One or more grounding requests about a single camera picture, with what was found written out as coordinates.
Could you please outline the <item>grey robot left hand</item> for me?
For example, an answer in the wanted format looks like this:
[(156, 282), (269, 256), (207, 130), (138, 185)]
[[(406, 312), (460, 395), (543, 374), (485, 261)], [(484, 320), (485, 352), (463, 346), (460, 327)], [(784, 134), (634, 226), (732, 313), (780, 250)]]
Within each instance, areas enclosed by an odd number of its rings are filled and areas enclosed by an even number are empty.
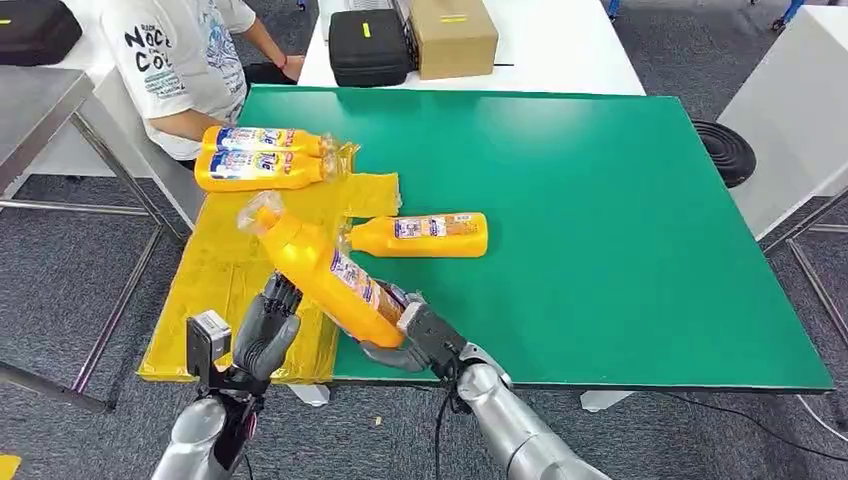
[(274, 272), (251, 301), (233, 348), (233, 364), (257, 381), (269, 381), (282, 367), (297, 336), (296, 312), (302, 292), (285, 276)]

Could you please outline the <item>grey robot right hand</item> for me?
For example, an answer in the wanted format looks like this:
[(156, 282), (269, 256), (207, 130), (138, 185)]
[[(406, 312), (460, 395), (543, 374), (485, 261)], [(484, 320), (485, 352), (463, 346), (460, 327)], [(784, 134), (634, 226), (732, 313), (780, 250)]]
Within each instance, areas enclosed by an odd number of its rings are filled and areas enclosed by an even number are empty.
[[(407, 293), (397, 285), (384, 280), (377, 280), (377, 284), (404, 307), (410, 303), (426, 302), (420, 292)], [(407, 372), (421, 372), (428, 369), (430, 365), (429, 357), (410, 341), (407, 341), (402, 347), (394, 349), (379, 347), (365, 340), (359, 341), (358, 344), (369, 359), (388, 367)]]

